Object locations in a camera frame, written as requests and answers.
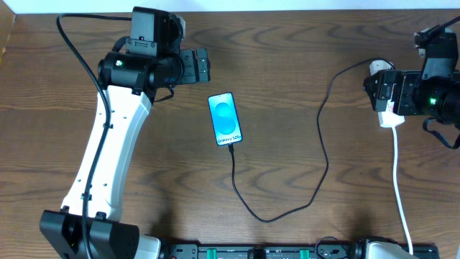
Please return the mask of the blue Samsung Galaxy smartphone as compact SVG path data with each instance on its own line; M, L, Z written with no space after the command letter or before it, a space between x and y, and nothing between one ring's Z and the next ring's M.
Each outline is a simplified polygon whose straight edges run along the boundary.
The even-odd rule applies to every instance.
M208 107L216 144L224 146L241 142L243 134L232 92L209 96Z

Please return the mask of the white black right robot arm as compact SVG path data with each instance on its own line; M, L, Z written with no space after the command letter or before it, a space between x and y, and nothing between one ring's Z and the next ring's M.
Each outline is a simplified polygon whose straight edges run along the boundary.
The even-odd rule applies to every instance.
M397 176L398 141L396 126L407 116L429 116L423 130L432 134L449 149L459 149L459 135L453 144L428 125L435 121L452 124L459 130L459 59L456 34L450 24L436 25L414 34L415 48L424 58L420 71L396 70L383 59L374 59L369 66L370 76L363 87L372 108L379 115L381 127L390 128L393 135L394 158L392 183L408 251L396 242L380 237L358 241L349 252L349 258L416 258L413 243L403 211Z

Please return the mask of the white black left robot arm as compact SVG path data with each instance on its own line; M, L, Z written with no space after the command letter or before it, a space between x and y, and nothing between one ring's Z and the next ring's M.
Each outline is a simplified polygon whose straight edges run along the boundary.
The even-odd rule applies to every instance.
M90 72L96 116L78 174L40 231L62 258L164 258L161 240L121 222L124 187L139 132L161 88L210 81L206 49L183 49L178 14L133 9L131 32Z

